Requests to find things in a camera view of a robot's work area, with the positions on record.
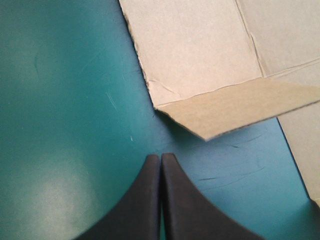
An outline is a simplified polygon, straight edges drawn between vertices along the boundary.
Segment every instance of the teal surface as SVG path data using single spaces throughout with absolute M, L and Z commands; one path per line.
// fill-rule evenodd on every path
M 163 152 L 268 240 L 319 239 L 275 118 L 203 142 L 153 110 L 116 0 L 0 1 L 1 240 L 74 238 Z

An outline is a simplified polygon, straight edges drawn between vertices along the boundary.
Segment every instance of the cardboard flap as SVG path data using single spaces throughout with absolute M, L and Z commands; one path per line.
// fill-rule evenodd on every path
M 258 78 L 157 109 L 207 141 L 319 100 L 320 87 Z
M 305 187 L 320 203 L 320 103 L 279 117 Z

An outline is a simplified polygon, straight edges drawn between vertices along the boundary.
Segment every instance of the black plastic piece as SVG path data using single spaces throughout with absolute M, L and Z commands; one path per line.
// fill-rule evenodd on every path
M 162 204 L 167 240 L 262 240 L 213 206 L 172 153 L 162 155 Z
M 158 240 L 160 167 L 157 155 L 147 156 L 117 205 L 76 240 Z

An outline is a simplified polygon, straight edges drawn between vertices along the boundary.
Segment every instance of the cardboard sheet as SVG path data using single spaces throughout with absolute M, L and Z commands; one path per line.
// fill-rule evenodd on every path
M 156 109 L 205 140 L 287 113 L 279 120 L 320 197 L 319 0 L 120 4 Z
M 280 81 L 320 86 L 320 62 Z M 309 196 L 320 206 L 320 103 L 278 117 Z

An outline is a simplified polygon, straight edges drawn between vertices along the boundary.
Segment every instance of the scratch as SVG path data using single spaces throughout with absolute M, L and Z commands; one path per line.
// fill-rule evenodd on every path
M 171 93 L 173 93 L 173 94 L 177 94 L 177 95 L 179 95 L 179 96 L 181 97 L 181 94 L 180 94 L 180 93 L 175 92 L 175 91 L 172 90 L 171 88 L 165 86 L 165 85 L 164 85 L 162 82 L 160 82 L 160 81 L 157 81 L 157 80 L 148 80 L 147 83 L 157 83 L 157 84 L 159 84 L 161 87 L 163 87 L 165 90 L 167 90 L 167 91 L 169 91 L 169 92 L 171 92 Z
M 246 175 L 254 174 L 254 173 L 262 171 L 263 169 L 265 169 L 265 166 L 260 168 L 260 169 L 258 169 L 258 170 L 256 170 L 256 171 L 251 171 L 251 172 L 243 173 L 243 174 L 240 174 L 240 175 L 241 176 L 246 176 Z
M 225 178 L 225 176 L 216 176 L 216 177 L 207 177 L 207 178 L 200 178 L 199 181 L 206 181 L 206 180 L 212 180 L 212 179 L 221 179 Z
M 121 76 L 122 76 L 122 80 L 125 81 L 125 76 L 124 76 L 124 60 L 123 58 L 121 57 Z
M 245 140 L 245 141 L 240 141 L 240 142 L 237 142 L 237 143 L 235 143 L 235 144 L 244 144 L 244 143 L 248 143 L 248 142 L 251 142 L 251 141 L 253 141 L 253 140 L 256 140 L 256 139 L 260 138 L 262 135 L 263 135 L 263 134 L 260 134 L 259 136 L 256 136 L 256 137 L 254 137 L 254 138 L 250 138 L 250 139 Z
M 108 96 L 108 98 L 109 98 L 109 100 L 110 100 L 110 103 L 112 104 L 112 106 L 114 107 L 114 109 L 117 110 L 115 101 L 114 101 L 113 98 L 111 97 L 110 93 L 109 93 L 109 92 L 106 92 L 106 95 Z
M 38 55 L 39 55 L 39 52 L 37 52 L 34 56 L 34 61 L 33 61 L 33 65 L 34 65 L 34 68 L 35 68 L 35 71 L 36 71 L 36 75 L 39 79 L 39 71 L 38 71 Z
M 227 169 L 227 168 L 233 168 L 233 167 L 240 166 L 240 165 L 243 165 L 243 163 L 232 164 L 232 165 L 227 165 L 227 166 L 221 166 L 221 167 L 217 167 L 216 169 L 217 170 L 219 170 L 219 169 Z
M 100 51 L 98 51 L 80 70 L 79 74 L 81 75 L 85 69 L 105 50 L 106 48 L 102 48 Z
M 258 169 L 258 170 L 255 170 L 255 171 L 250 171 L 250 172 L 246 172 L 246 173 L 242 173 L 242 174 L 237 174 L 235 176 L 247 176 L 247 175 L 250 175 L 250 174 L 254 174 L 254 173 L 257 173 L 257 172 L 260 172 L 262 171 L 263 169 L 265 169 L 265 166 Z M 216 176 L 216 177 L 207 177 L 207 178 L 201 178 L 201 179 L 198 179 L 198 181 L 207 181 L 207 180 L 214 180 L 214 179 L 223 179 L 223 178 L 229 178 L 231 177 L 230 175 L 228 176 Z
M 240 147 L 239 146 L 236 146 L 236 145 L 230 145 L 230 144 L 225 144 L 226 146 L 229 146 L 229 147 L 232 147 L 232 148 L 235 148 L 235 149 L 239 149 Z
M 244 177 L 242 177 L 242 178 L 240 178 L 240 179 L 238 179 L 238 180 L 232 181 L 232 182 L 230 182 L 230 183 L 228 183 L 228 184 L 225 184 L 225 185 L 220 185 L 220 186 L 215 186 L 215 187 L 210 187 L 210 188 L 202 189 L 202 191 L 226 187 L 226 186 L 229 186 L 229 185 L 231 185 L 231 184 L 235 184 L 236 182 L 239 182 L 240 180 L 245 179 L 245 178 L 246 178 L 246 176 L 244 176 Z

